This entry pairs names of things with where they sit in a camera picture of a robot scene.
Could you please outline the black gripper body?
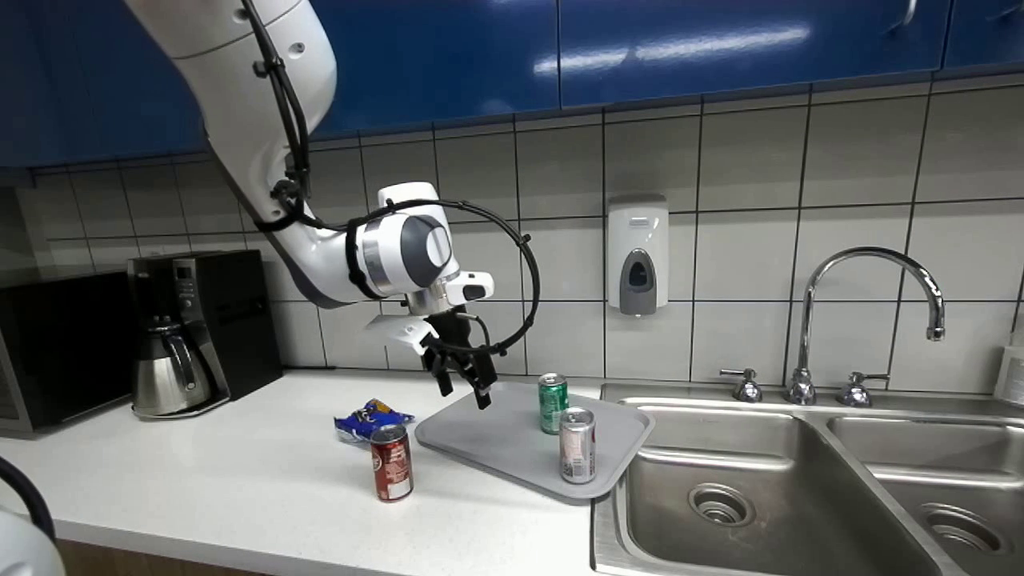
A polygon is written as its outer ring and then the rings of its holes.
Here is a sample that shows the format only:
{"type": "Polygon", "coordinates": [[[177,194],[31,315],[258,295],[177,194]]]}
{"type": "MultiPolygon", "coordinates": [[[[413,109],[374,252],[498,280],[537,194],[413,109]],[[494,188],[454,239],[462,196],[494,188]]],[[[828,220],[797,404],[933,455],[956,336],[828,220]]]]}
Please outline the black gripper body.
{"type": "Polygon", "coordinates": [[[472,343],[472,318],[465,310],[433,315],[429,324],[435,327],[435,347],[448,357],[448,374],[472,364],[473,352],[486,352],[486,343],[472,343]]]}

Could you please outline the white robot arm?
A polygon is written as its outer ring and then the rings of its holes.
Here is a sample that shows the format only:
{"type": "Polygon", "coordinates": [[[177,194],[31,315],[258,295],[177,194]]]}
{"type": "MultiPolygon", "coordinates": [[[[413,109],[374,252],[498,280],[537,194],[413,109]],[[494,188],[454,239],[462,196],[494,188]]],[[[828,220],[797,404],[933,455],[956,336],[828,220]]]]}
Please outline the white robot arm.
{"type": "Polygon", "coordinates": [[[387,186],[345,223],[308,205],[309,132],[335,95],[335,55],[309,0],[126,5],[192,90],[219,166],[297,291],[320,308],[396,297],[410,318],[378,318],[374,329],[408,343],[443,395],[457,372],[486,409],[496,368],[486,347],[472,347],[465,308],[494,295],[494,275],[454,260],[435,186],[387,186]]]}

